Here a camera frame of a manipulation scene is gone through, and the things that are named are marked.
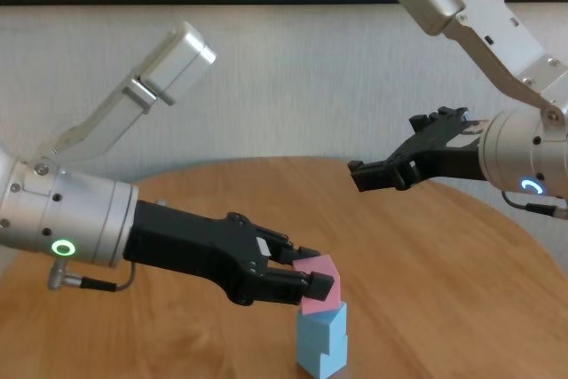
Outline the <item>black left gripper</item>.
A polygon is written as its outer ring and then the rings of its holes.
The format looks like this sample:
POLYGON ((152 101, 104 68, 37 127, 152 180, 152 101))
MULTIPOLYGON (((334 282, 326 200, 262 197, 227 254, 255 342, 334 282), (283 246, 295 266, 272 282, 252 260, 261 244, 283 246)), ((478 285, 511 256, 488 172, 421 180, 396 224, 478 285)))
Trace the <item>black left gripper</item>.
POLYGON ((267 243, 270 259, 281 265, 320 255, 315 249, 295 247, 286 234, 255 226, 232 212, 212 219, 138 201, 123 257, 210 280, 235 304, 299 305, 303 298, 327 299, 333 276, 267 268, 257 237, 267 243))

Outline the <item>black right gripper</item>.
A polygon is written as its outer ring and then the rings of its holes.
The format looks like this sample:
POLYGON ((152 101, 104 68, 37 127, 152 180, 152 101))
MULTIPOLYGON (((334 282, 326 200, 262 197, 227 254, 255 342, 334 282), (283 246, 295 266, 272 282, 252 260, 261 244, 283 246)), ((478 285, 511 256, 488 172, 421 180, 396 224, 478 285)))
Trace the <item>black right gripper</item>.
POLYGON ((350 161, 347 168, 360 192, 405 191, 431 178, 484 181, 478 145, 487 121, 470 121, 467 107, 440 107, 409 118, 414 135, 388 160, 350 161))

